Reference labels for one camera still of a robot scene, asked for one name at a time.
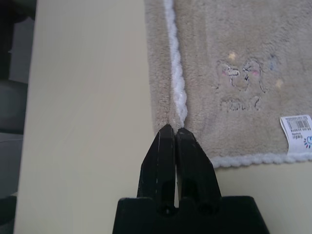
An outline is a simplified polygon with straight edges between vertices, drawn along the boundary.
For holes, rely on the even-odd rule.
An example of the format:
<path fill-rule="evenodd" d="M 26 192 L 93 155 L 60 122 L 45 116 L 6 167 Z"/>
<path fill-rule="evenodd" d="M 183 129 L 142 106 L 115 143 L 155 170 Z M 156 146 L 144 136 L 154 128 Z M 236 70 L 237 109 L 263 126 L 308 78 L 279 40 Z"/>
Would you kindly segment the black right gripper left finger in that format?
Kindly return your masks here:
<path fill-rule="evenodd" d="M 137 197 L 152 199 L 159 214 L 173 215 L 175 181 L 175 134 L 167 124 L 156 134 L 141 164 Z"/>

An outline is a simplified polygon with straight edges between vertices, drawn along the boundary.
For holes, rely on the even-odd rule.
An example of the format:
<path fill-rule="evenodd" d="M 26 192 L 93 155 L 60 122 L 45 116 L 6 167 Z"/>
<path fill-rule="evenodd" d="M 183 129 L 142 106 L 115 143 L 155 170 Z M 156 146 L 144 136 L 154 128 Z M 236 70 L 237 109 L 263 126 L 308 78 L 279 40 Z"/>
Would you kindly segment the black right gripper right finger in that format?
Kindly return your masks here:
<path fill-rule="evenodd" d="M 211 161 L 189 130 L 179 129 L 175 143 L 179 201 L 189 198 L 201 214 L 216 214 L 221 192 Z"/>

